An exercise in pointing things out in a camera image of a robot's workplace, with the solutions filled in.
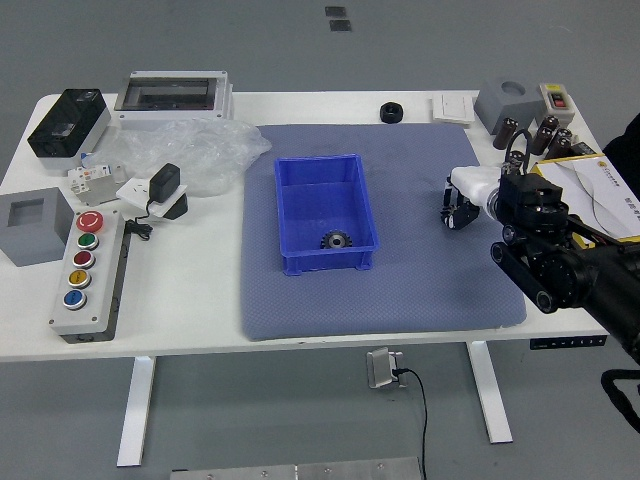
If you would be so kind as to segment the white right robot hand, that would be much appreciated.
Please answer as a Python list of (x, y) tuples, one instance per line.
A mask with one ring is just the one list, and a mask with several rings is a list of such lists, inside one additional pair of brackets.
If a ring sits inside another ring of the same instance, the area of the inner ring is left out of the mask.
[(461, 230), (484, 212), (497, 219), (495, 205), (501, 170), (498, 167), (455, 167), (446, 178), (441, 220), (452, 230)]

